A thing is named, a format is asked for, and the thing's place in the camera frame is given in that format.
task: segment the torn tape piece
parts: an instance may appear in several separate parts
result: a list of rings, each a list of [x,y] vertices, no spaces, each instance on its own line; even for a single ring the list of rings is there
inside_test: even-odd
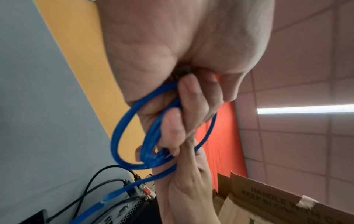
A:
[[[312,199],[308,196],[303,195],[302,198],[300,199],[299,203],[296,204],[296,206],[304,209],[312,209],[312,207],[318,203],[315,199]]]

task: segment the cable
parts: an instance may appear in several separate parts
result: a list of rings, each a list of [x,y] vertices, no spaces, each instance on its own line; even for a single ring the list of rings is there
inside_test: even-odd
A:
[[[126,202],[130,202],[130,201],[134,201],[136,199],[139,199],[140,197],[130,197],[127,199],[124,199],[118,203],[116,203],[115,205],[111,206],[109,209],[105,210],[102,214],[100,214],[93,222],[91,222],[90,224],[94,224],[97,220],[99,220],[102,216],[104,216],[107,212],[111,211],[113,208],[120,206],[121,204],[124,204]]]
[[[149,131],[147,132],[145,139],[143,141],[143,145],[141,147],[141,151],[140,151],[140,160],[143,162],[143,164],[130,164],[126,161],[124,161],[118,154],[118,144],[119,141],[123,135],[124,130],[126,129],[126,127],[128,126],[128,124],[130,123],[130,121],[132,120],[132,118],[134,117],[134,115],[138,112],[138,110],[144,106],[147,102],[149,102],[151,99],[153,99],[154,97],[176,89],[177,88],[177,83],[168,83],[165,85],[162,85],[161,87],[159,87],[157,90],[155,90],[154,92],[152,92],[151,94],[147,95],[146,97],[144,97],[143,99],[139,100],[134,106],[132,106],[130,108],[130,110],[122,117],[122,119],[119,121],[118,125],[116,126],[113,135],[112,135],[112,140],[111,140],[111,154],[114,158],[114,160],[120,164],[122,167],[124,167],[125,169],[134,169],[134,170],[140,170],[140,169],[150,169],[150,168],[155,168],[158,166],[162,166],[166,163],[168,163],[169,161],[171,161],[174,157],[172,155],[170,155],[169,151],[167,148],[163,148],[161,151],[159,151],[156,155],[152,156],[152,152],[155,149],[155,145],[157,144],[158,140],[161,137],[161,123],[162,123],[162,118],[165,115],[165,113],[173,108],[173,107],[178,107],[182,109],[181,106],[181,101],[175,100],[173,103],[171,103],[160,115],[159,117],[156,119],[156,121],[151,125]],[[216,121],[216,115],[214,115],[211,124],[210,124],[210,128],[207,131],[205,137],[203,138],[203,140],[194,148],[194,151],[196,152],[208,139],[208,137],[211,134],[212,129],[214,128],[215,125],[215,121]],[[177,168],[177,165],[174,165],[170,168],[168,168],[167,170],[163,171],[162,173],[159,173],[157,175],[151,176],[149,178],[145,178],[139,181],[136,181],[134,183],[131,183],[130,185],[127,185],[121,189],[118,189],[116,191],[113,191],[111,193],[109,193],[104,199],[103,201],[100,201],[98,203],[96,203],[95,205],[93,205],[91,208],[89,208],[88,210],[84,211],[81,215],[79,215],[78,217],[76,217],[74,220],[72,220],[70,222],[70,224],[79,224],[81,223],[83,220],[85,220],[87,217],[89,217],[90,215],[92,215],[93,213],[97,212],[98,210],[100,210],[101,208],[103,208],[105,206],[105,204],[113,199],[118,197],[119,195],[121,195],[123,192],[132,189],[133,187],[139,186],[142,183],[146,183],[146,182],[150,182],[150,181],[155,181],[158,180],[160,178],[163,178],[171,173],[173,173]]]
[[[132,170],[130,170],[130,169],[126,169],[126,168],[124,168],[124,167],[122,167],[122,166],[120,166],[120,165],[110,165],[110,166],[106,166],[106,167],[100,169],[95,175],[93,175],[93,177],[91,178],[91,180],[88,182],[88,184],[87,184],[87,186],[86,186],[85,191],[84,191],[83,194],[85,194],[85,193],[89,190],[88,188],[90,187],[92,181],[96,178],[96,176],[97,176],[98,174],[100,174],[102,171],[104,171],[104,170],[106,170],[106,169],[109,169],[109,168],[112,168],[112,167],[118,167],[118,168],[122,168],[122,169],[125,169],[125,170],[129,171],[129,172],[134,176],[134,179],[136,179],[137,177],[139,177],[136,173],[134,173],[134,171],[132,171]],[[80,207],[81,207],[83,201],[84,201],[84,198],[80,199],[80,202],[79,202],[79,204],[78,204],[77,207],[76,207],[76,210],[75,210],[73,219],[76,218],[77,214],[79,213],[79,210],[80,210]]]
[[[53,219],[55,219],[56,217],[58,217],[59,215],[61,215],[63,212],[65,212],[66,210],[68,210],[70,207],[72,207],[74,204],[76,204],[78,201],[81,201],[85,198],[86,195],[90,194],[91,192],[93,192],[94,190],[96,190],[99,187],[102,187],[105,184],[111,183],[111,182],[115,182],[115,181],[121,181],[123,183],[126,182],[126,180],[123,179],[111,179],[108,181],[105,181],[99,185],[97,185],[96,187],[92,188],[91,190],[85,192],[84,194],[82,194],[78,199],[76,199],[75,201],[71,202],[68,206],[66,206],[65,208],[63,208],[62,210],[60,210],[59,212],[57,212],[56,214],[54,214],[53,216],[49,217],[47,219],[47,223],[51,222]]]

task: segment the coiled blue cable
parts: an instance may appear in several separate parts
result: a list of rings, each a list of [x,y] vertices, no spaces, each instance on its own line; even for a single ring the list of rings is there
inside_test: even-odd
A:
[[[151,94],[149,94],[148,96],[144,97],[143,99],[141,99],[140,101],[138,101],[134,106],[132,106],[130,108],[130,110],[122,117],[122,119],[120,120],[120,122],[118,123],[118,125],[116,126],[113,135],[112,135],[112,140],[111,140],[111,153],[112,156],[114,158],[114,160],[121,166],[123,166],[126,169],[133,169],[133,170],[141,170],[141,169],[151,169],[151,168],[155,168],[158,166],[162,166],[166,163],[168,163],[169,161],[171,161],[174,157],[172,155],[170,155],[169,150],[167,148],[163,148],[162,150],[160,150],[158,153],[156,153],[154,156],[152,156],[152,153],[154,152],[155,149],[155,145],[157,144],[157,142],[159,141],[160,137],[161,137],[161,123],[162,123],[162,118],[165,115],[165,113],[171,109],[172,107],[179,107],[182,109],[181,106],[181,101],[175,100],[173,103],[171,103],[160,115],[159,117],[156,119],[156,121],[152,124],[152,126],[150,127],[148,133],[145,136],[145,139],[143,141],[143,145],[141,147],[141,151],[140,151],[140,160],[143,162],[143,164],[131,164],[128,163],[126,161],[124,161],[118,154],[118,144],[119,141],[123,135],[123,132],[125,131],[126,127],[128,126],[128,124],[130,123],[130,121],[132,120],[132,118],[134,117],[134,115],[138,112],[138,110],[144,106],[147,102],[149,102],[151,99],[153,99],[154,97],[176,89],[177,88],[177,83],[169,83],[169,84],[165,84],[162,85],[160,88],[158,88],[157,90],[155,90],[154,92],[152,92]],[[216,121],[216,115],[214,115],[209,130],[207,131],[205,137],[203,138],[203,140],[194,148],[194,151],[197,152],[197,150],[207,141],[207,139],[209,138],[214,125],[215,125],[215,121]],[[139,180],[137,182],[133,182],[119,190],[113,191],[111,193],[109,193],[103,201],[100,201],[98,203],[96,203],[94,206],[92,206],[91,208],[87,209],[86,211],[84,211],[81,215],[79,215],[78,217],[76,217],[73,221],[70,222],[70,224],[79,224],[82,221],[84,221],[87,217],[89,217],[90,215],[92,215],[93,213],[97,212],[98,210],[100,210],[101,208],[103,208],[105,206],[105,204],[109,201],[112,200],[116,197],[118,197],[119,195],[121,195],[122,193],[126,192],[127,190],[130,190],[136,186],[140,186],[142,183],[146,183],[146,182],[150,182],[150,181],[155,181],[158,180],[160,178],[163,178],[171,173],[173,173],[177,168],[177,165],[174,165],[170,168],[168,168],[167,170],[163,171],[162,173],[159,173],[157,175],[154,175],[152,177],[149,178],[145,178],[142,180]]]

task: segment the black cable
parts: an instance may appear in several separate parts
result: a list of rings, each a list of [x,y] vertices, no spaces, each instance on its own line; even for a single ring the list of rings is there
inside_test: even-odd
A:
[[[76,204],[78,201],[81,201],[85,198],[86,195],[90,194],[91,192],[93,192],[94,190],[96,190],[97,188],[105,185],[105,184],[108,184],[108,183],[111,183],[111,182],[115,182],[115,181],[121,181],[123,183],[125,183],[127,180],[124,180],[124,179],[111,179],[111,180],[108,180],[108,181],[105,181],[103,183],[100,183],[99,185],[97,185],[96,187],[92,188],[91,190],[85,192],[84,194],[82,194],[78,199],[76,199],[75,201],[71,202],[68,206],[66,206],[65,208],[63,208],[62,210],[60,210],[59,212],[57,212],[56,214],[54,214],[53,216],[49,217],[47,219],[47,223],[51,222],[53,219],[55,219],[56,217],[58,217],[59,215],[61,215],[63,212],[65,212],[66,210],[68,210],[70,207],[72,207],[74,204]]]
[[[112,168],[112,167],[118,167],[118,168],[125,169],[125,168],[123,168],[123,167],[120,166],[120,165],[110,165],[110,166],[106,166],[106,167],[100,169],[100,170],[91,178],[91,180],[90,180],[89,183],[87,184],[86,189],[85,189],[85,191],[84,191],[83,194],[85,194],[85,193],[88,191],[88,188],[90,187],[92,181],[95,179],[95,177],[96,177],[98,174],[100,174],[102,171],[104,171],[104,170],[106,170],[106,169],[109,169],[109,168]],[[136,173],[134,173],[134,171],[128,170],[128,169],[125,169],[125,170],[129,171],[129,172],[134,176],[134,179],[136,179],[136,178],[138,178],[138,177],[140,178],[140,176],[138,176]],[[81,207],[81,205],[82,205],[83,200],[84,200],[84,198],[80,199],[80,202],[79,202],[79,204],[77,205],[77,208],[76,208],[76,210],[75,210],[75,213],[74,213],[74,216],[73,216],[73,220],[74,220],[74,218],[76,218],[77,214],[79,213],[79,210],[80,210],[80,207]]]
[[[134,201],[136,199],[139,199],[140,197],[130,197],[127,199],[124,199],[118,203],[116,203],[115,205],[111,206],[109,209],[105,210],[102,214],[100,214],[93,222],[91,222],[90,224],[94,224],[97,220],[99,220],[102,216],[104,216],[107,212],[111,211],[113,208],[120,206],[121,204],[124,204],[126,202],[130,202],[130,201]]]

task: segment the fluorescent tube light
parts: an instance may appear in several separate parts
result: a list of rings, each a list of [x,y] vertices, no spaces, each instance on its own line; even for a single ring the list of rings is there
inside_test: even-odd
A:
[[[309,107],[259,108],[258,114],[354,113],[354,104]]]

